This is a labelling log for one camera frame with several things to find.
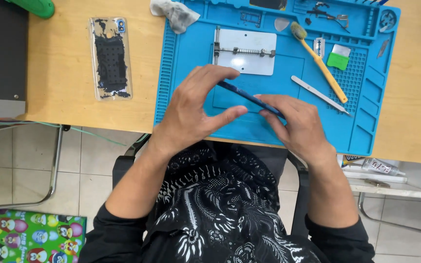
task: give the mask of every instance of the blue silicone repair mat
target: blue silicone repair mat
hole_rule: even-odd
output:
[[[274,3],[269,0],[251,0],[251,3],[253,1],[258,5]],[[161,122],[174,89],[187,74],[195,66],[212,63],[214,31],[217,25],[222,29],[276,33],[273,75],[241,74],[236,80],[228,82],[250,94],[286,94],[316,105],[325,135],[337,152],[371,155],[400,9],[380,6],[369,0],[365,3],[363,0],[329,0],[317,7],[317,10],[334,17],[348,15],[348,33],[342,27],[346,25],[346,21],[328,20],[322,18],[323,15],[316,17],[315,14],[307,13],[319,3],[316,0],[278,0],[275,6],[280,10],[253,6],[249,0],[182,2],[201,17],[180,35],[173,33],[166,21],[155,124]],[[328,67],[348,98],[345,104],[339,102],[313,57],[293,37],[290,26],[281,32],[275,29],[274,21],[278,17],[290,22],[297,21],[302,25],[308,32],[306,42],[310,47],[315,38],[324,38],[324,63],[327,62],[334,44],[351,48],[346,70]],[[305,21],[306,18],[311,20],[310,25]],[[383,55],[378,57],[383,45]],[[342,105],[353,117],[339,113],[297,85],[290,79],[292,75],[298,76]],[[222,87],[215,87],[209,93],[204,110],[208,115],[214,116],[234,105],[246,105],[249,113],[219,129],[212,137],[282,144],[264,118],[257,113],[260,110],[258,106]]]

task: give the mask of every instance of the green object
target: green object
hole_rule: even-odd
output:
[[[347,68],[349,57],[345,57],[334,52],[331,52],[329,58],[327,59],[328,66],[334,66],[340,70],[345,70]]]
[[[0,209],[0,263],[77,263],[86,218]]]
[[[51,0],[6,0],[15,3],[21,8],[38,15],[41,18],[50,18],[55,13],[55,5]]]

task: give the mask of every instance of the cloth rag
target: cloth rag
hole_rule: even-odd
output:
[[[184,33],[186,28],[201,16],[184,4],[171,0],[151,0],[150,9],[152,15],[165,15],[176,34]]]

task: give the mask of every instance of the hand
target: hand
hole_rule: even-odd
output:
[[[246,114],[245,106],[234,106],[209,117],[202,108],[207,94],[219,81],[237,76],[239,72],[229,67],[206,65],[193,69],[173,92],[165,116],[153,129],[150,142],[171,157]]]
[[[285,95],[255,95],[258,99],[278,109],[287,120],[266,111],[259,112],[276,132],[280,141],[303,159],[309,166],[332,161],[335,148],[324,136],[316,106]]]

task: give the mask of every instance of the spring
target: spring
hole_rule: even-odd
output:
[[[237,53],[238,54],[245,54],[245,55],[260,55],[261,50],[238,48]]]

